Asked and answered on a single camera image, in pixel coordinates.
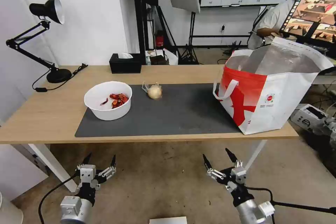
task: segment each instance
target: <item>light stand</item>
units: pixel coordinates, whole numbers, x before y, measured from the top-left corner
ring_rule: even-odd
[[[47,81],[50,83],[60,83],[67,81],[71,78],[71,72],[68,69],[58,69],[55,67],[55,63],[49,62],[47,60],[44,60],[42,58],[38,58],[35,55],[31,54],[30,52],[27,52],[26,50],[23,50],[20,45],[26,43],[27,41],[35,38],[36,36],[40,35],[41,33],[45,32],[46,30],[49,30],[49,21],[44,19],[34,27],[30,28],[29,30],[21,33],[20,35],[16,36],[15,38],[9,39],[6,41],[6,45],[19,53],[22,53],[23,55],[26,55],[27,57],[31,58],[32,60],[35,60],[36,62],[44,65],[45,67],[50,69],[50,73],[47,75]],[[23,37],[23,35],[27,34],[28,32],[31,32],[35,30],[36,28],[42,26],[44,29],[35,33],[31,36]]]

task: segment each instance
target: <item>red and white bag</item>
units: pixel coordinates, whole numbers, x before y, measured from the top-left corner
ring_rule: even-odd
[[[213,95],[244,134],[280,129],[317,74],[330,67],[315,49],[276,37],[270,46],[235,51]]]

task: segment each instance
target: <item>onion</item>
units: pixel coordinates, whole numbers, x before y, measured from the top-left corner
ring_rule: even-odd
[[[148,94],[152,99],[159,99],[162,97],[162,87],[156,82],[155,85],[149,87],[145,82],[142,83],[142,89]]]

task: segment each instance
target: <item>black tissue box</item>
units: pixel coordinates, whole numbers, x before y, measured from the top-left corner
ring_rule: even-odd
[[[118,54],[112,54],[110,59],[111,72],[114,74],[134,74],[141,72],[140,54],[131,54],[132,59],[120,59]]]

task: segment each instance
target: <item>gray table mat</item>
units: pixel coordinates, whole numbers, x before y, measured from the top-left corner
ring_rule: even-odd
[[[125,116],[103,121],[87,109],[75,137],[240,132],[213,97],[212,84],[162,85],[163,97],[159,100],[150,99],[141,85],[131,85],[131,88],[131,109]]]

